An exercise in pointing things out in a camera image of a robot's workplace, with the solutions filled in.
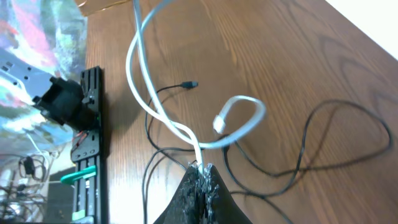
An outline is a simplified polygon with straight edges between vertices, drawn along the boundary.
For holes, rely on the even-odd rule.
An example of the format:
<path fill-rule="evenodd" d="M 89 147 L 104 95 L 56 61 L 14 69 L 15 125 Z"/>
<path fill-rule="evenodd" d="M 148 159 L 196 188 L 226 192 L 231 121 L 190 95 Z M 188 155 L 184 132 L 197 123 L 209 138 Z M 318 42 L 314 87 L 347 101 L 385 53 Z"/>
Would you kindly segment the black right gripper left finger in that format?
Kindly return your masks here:
<path fill-rule="evenodd" d="M 200 223 L 201 203 L 201 175 L 196 166 L 189 166 L 170 203 L 154 224 Z"/>

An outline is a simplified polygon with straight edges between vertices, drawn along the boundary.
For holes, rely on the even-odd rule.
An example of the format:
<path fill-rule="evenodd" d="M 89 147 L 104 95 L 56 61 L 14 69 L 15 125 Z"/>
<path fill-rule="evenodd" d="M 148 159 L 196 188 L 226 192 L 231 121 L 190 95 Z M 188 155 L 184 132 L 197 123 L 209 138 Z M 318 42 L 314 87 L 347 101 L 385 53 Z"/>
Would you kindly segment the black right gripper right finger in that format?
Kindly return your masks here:
<path fill-rule="evenodd" d="M 238 207 L 216 166 L 208 164 L 203 172 L 202 223 L 251 224 L 250 219 Z"/>

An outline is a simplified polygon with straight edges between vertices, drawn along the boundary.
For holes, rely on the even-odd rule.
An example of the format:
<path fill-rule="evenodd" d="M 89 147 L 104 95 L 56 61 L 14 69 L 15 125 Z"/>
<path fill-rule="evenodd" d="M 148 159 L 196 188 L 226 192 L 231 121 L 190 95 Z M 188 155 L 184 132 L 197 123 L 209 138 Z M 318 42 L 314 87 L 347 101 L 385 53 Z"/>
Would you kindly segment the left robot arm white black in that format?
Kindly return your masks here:
<path fill-rule="evenodd" d="M 48 120 L 75 131 L 100 126 L 102 69 L 80 73 L 80 81 L 55 77 L 1 49 L 1 77 L 21 90 Z"/>

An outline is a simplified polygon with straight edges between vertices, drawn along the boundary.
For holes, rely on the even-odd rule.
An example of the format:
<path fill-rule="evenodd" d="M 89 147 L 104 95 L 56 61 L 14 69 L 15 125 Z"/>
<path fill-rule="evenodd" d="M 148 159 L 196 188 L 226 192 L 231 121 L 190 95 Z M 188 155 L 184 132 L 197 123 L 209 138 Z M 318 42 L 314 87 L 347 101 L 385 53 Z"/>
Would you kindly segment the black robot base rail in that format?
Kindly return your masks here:
<path fill-rule="evenodd" d="M 103 137 L 103 71 L 92 67 L 80 82 L 52 77 L 36 102 L 43 116 L 73 129 L 70 159 L 75 171 L 61 181 L 74 187 L 72 223 L 107 223 Z"/>

